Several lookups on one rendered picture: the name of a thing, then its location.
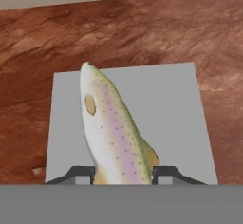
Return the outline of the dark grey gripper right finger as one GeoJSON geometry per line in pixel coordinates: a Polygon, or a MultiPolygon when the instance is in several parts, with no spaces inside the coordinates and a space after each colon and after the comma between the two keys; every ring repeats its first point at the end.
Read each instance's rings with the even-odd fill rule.
{"type": "Polygon", "coordinates": [[[176,166],[155,166],[152,183],[154,185],[204,185],[204,182],[184,176],[176,166]]]}

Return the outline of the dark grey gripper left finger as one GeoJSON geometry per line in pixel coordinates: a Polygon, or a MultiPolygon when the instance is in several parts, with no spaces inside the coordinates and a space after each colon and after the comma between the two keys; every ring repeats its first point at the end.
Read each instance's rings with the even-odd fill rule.
{"type": "Polygon", "coordinates": [[[49,180],[47,184],[92,185],[94,175],[94,166],[72,166],[65,175],[49,180]]]}

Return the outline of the speckled rainbow trout fish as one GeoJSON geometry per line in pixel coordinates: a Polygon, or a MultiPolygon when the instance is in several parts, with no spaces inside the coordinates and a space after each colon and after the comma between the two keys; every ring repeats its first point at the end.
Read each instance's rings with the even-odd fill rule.
{"type": "Polygon", "coordinates": [[[150,185],[159,156],[141,136],[116,86],[83,63],[80,91],[84,136],[94,160],[95,185],[150,185]]]}

